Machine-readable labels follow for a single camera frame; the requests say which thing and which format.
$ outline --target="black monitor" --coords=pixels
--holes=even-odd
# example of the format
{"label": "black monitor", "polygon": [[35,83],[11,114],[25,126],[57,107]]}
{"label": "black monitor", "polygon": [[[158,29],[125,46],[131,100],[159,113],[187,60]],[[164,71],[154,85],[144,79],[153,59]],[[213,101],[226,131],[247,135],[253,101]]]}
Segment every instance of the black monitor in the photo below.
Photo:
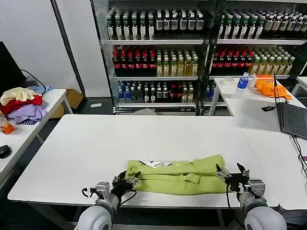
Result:
{"label": "black monitor", "polygon": [[3,92],[21,87],[26,80],[8,49],[0,42],[0,97]]}

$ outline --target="white table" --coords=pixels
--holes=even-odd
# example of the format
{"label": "white table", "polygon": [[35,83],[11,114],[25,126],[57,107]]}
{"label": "white table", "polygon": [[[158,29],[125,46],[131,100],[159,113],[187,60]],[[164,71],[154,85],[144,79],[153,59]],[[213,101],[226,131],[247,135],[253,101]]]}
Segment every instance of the white table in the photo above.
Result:
{"label": "white table", "polygon": [[[296,147],[289,135],[280,132],[276,109],[269,112],[261,110],[268,105],[274,106],[274,99],[264,97],[256,89],[238,89],[238,79],[231,87],[224,86],[223,81],[215,79],[218,93],[214,96],[221,94],[236,125],[243,130],[280,206],[286,210],[307,209],[306,203],[302,202],[307,199],[306,179],[301,173]],[[295,97],[289,103],[304,107]],[[304,155],[307,141],[298,141]]]}
{"label": "white table", "polygon": [[[127,160],[187,160],[221,154],[230,172],[236,163],[267,187],[268,205],[278,206],[274,192],[244,133],[233,117],[65,115],[8,195],[10,200],[89,206],[84,187],[112,182]],[[239,207],[235,193],[232,207]],[[225,194],[177,196],[138,192],[133,207],[227,208]]]}
{"label": "white table", "polygon": [[16,125],[12,121],[12,124],[16,128],[14,133],[5,135],[0,132],[0,146],[8,145],[12,149],[12,153],[9,157],[0,159],[0,184],[6,181],[11,169],[32,140],[38,137],[40,141],[42,141],[39,137],[39,131],[61,103],[64,105],[65,112],[72,114],[65,93],[65,89],[54,89],[46,93],[43,97],[42,107],[46,108],[47,115],[35,125]]}
{"label": "white table", "polygon": [[296,79],[298,82],[294,87],[294,89],[292,90],[292,94],[296,95],[299,88],[302,88],[307,92],[307,77],[297,77]]}

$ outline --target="computer mouse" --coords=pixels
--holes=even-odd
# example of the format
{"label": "computer mouse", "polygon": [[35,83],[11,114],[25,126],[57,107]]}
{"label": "computer mouse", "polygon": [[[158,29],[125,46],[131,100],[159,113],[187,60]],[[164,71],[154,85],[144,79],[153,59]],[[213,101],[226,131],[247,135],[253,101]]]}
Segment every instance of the computer mouse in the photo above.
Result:
{"label": "computer mouse", "polygon": [[3,145],[0,147],[0,159],[7,158],[11,153],[12,150],[8,145]]}

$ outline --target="red cloth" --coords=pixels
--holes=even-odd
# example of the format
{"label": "red cloth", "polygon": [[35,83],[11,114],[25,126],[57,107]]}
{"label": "red cloth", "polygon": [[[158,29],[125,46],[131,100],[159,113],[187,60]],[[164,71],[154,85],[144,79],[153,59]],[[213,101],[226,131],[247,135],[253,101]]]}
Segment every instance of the red cloth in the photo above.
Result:
{"label": "red cloth", "polygon": [[10,100],[5,106],[0,104],[0,110],[4,115],[11,113],[12,111],[19,109],[20,107],[24,106],[25,104],[34,104],[34,105],[41,105],[43,102],[43,98],[40,95],[34,95],[33,100],[26,100],[25,102],[17,101],[17,100]]}

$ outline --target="laptop keyboard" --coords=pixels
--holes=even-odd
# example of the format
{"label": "laptop keyboard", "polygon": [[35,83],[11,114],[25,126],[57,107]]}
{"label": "laptop keyboard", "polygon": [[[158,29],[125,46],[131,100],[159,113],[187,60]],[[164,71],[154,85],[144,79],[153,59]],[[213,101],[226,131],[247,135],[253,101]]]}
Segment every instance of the laptop keyboard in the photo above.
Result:
{"label": "laptop keyboard", "polygon": [[298,134],[307,134],[303,109],[295,106],[287,106],[286,112],[288,116],[289,131]]}

